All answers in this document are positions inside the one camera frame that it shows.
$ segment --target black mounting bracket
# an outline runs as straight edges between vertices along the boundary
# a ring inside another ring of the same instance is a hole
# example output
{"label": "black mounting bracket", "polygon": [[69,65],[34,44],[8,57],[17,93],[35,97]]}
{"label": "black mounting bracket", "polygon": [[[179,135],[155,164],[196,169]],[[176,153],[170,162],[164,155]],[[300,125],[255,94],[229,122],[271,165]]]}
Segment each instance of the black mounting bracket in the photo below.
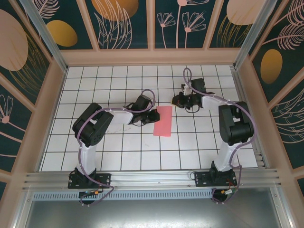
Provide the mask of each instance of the black mounting bracket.
{"label": "black mounting bracket", "polygon": [[[89,175],[92,179],[106,185],[111,184],[110,173],[96,173],[96,170]],[[75,168],[75,173],[69,175],[68,189],[98,189],[99,185],[90,181],[85,175]]]}
{"label": "black mounting bracket", "polygon": [[206,172],[194,172],[194,180],[196,187],[218,187],[229,186],[231,182],[234,186],[238,184],[236,174],[233,170],[220,172],[212,162],[211,168]]}

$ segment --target white tile floor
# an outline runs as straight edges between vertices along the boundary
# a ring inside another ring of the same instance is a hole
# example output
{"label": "white tile floor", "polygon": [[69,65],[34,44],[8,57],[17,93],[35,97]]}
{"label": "white tile floor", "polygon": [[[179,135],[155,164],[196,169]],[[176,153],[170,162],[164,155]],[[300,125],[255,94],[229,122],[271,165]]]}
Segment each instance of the white tile floor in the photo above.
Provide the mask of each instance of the white tile floor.
{"label": "white tile floor", "polygon": [[[149,88],[155,92],[157,105],[171,105],[184,83],[184,67],[70,67],[40,170],[75,168],[78,143],[72,125],[90,103],[122,107],[134,102],[142,89]],[[193,79],[204,78],[208,92],[238,100],[229,66],[187,67],[192,70]],[[207,169],[221,145],[218,115],[204,109],[192,114],[173,107],[171,137],[153,136],[153,124],[143,127],[113,124],[97,147],[97,170]],[[234,163],[245,168],[257,167],[252,146],[242,149]]]}

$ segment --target purple cable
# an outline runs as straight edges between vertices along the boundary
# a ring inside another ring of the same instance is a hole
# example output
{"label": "purple cable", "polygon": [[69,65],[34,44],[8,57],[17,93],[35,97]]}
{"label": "purple cable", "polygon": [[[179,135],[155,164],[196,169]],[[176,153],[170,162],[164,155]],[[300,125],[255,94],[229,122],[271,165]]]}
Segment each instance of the purple cable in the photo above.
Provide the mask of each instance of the purple cable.
{"label": "purple cable", "polygon": [[[186,71],[189,71],[189,72],[190,72],[190,78],[189,78],[188,80],[186,79],[186,74],[185,74]],[[192,88],[192,86],[191,86],[191,84],[190,84],[190,81],[191,81],[191,78],[192,78],[192,72],[191,72],[191,70],[190,70],[188,67],[186,67],[186,68],[184,69],[184,71],[183,71],[183,77],[184,77],[184,80],[185,80],[185,83],[187,84],[187,86],[188,86],[190,89],[192,89],[195,93],[201,94],[201,95],[203,95],[203,96],[214,97],[215,99],[218,99],[218,100],[220,100],[220,101],[223,101],[223,102],[225,102],[225,103],[227,103],[227,104],[234,105],[235,107],[237,107],[237,108],[239,108],[240,110],[242,110],[242,111],[246,114],[246,116],[248,116],[248,118],[250,119],[250,121],[251,121],[251,123],[252,123],[252,125],[253,125],[253,129],[254,129],[254,135],[253,135],[253,137],[252,137],[248,142],[245,142],[245,143],[242,143],[242,144],[238,145],[238,146],[234,149],[234,151],[232,152],[231,157],[230,157],[230,159],[229,159],[229,165],[230,165],[232,168],[234,168],[234,169],[239,169],[238,183],[237,183],[237,190],[238,190],[238,188],[239,188],[239,186],[240,186],[240,182],[241,182],[242,165],[233,166],[233,164],[232,164],[232,159],[233,159],[233,156],[236,154],[236,152],[238,151],[239,148],[241,148],[241,147],[243,147],[243,146],[246,146],[246,145],[252,143],[252,142],[256,139],[256,136],[257,136],[257,125],[256,125],[256,122],[254,121],[254,119],[252,118],[252,116],[249,114],[249,112],[247,112],[246,109],[244,109],[244,108],[241,107],[240,105],[236,104],[235,102],[230,101],[230,100],[226,100],[226,99],[224,99],[224,98],[222,98],[222,97],[220,97],[220,96],[217,96],[217,95],[215,95],[215,94],[206,94],[206,93],[202,93],[202,92],[200,92],[200,91],[198,91],[198,90]],[[216,188],[214,188],[214,189],[212,190],[212,201],[213,201],[213,202],[219,202],[219,200],[217,200],[216,198],[213,197],[213,194],[214,194],[215,190],[216,190]]]}
{"label": "purple cable", "polygon": [[[96,111],[95,113],[93,113],[93,114],[84,122],[84,124],[83,124],[83,125],[80,127],[80,129],[79,129],[79,132],[78,132],[78,134],[77,134],[77,141],[78,141],[79,146],[80,146],[80,147],[79,147],[79,152],[78,152],[78,162],[79,162],[79,165],[80,165],[80,168],[81,168],[83,174],[84,174],[90,181],[92,181],[92,182],[98,184],[99,186],[104,186],[104,187],[110,187],[110,188],[111,188],[111,190],[110,190],[108,193],[106,193],[101,199],[96,200],[96,201],[94,201],[93,203],[87,205],[88,207],[89,207],[90,205],[93,206],[93,205],[95,205],[95,204],[101,202],[104,198],[106,198],[106,197],[114,190],[114,186],[100,183],[100,182],[94,180],[93,178],[91,178],[91,177],[86,173],[85,169],[84,169],[83,166],[82,166],[82,162],[81,162],[81,149],[82,149],[82,143],[81,143],[81,141],[80,141],[80,134],[81,134],[81,132],[83,131],[84,127],[87,125],[87,123],[90,122],[90,121],[93,119],[94,116],[96,116],[98,113],[100,113],[100,112],[102,112],[102,111],[106,111],[106,112],[110,112],[110,111],[126,111],[126,112],[130,112],[130,113],[143,113],[143,112],[145,112],[145,111],[150,110],[150,109],[153,108],[154,105],[155,105],[155,94],[154,94],[154,92],[153,92],[152,90],[150,90],[150,89],[145,89],[145,90],[143,90],[141,94],[143,94],[145,91],[149,91],[149,92],[151,92],[152,95],[153,95],[152,104],[151,104],[149,107],[147,107],[146,109],[140,110],[140,111],[133,111],[133,110],[129,110],[129,109],[126,109],[126,108],[102,108],[102,109]],[[88,193],[88,194],[86,194],[86,195],[83,195],[83,196],[80,198],[80,203],[82,204],[82,206],[85,205],[85,204],[83,203],[82,199],[83,199],[85,196],[89,195],[89,194],[90,194],[90,193]]]}

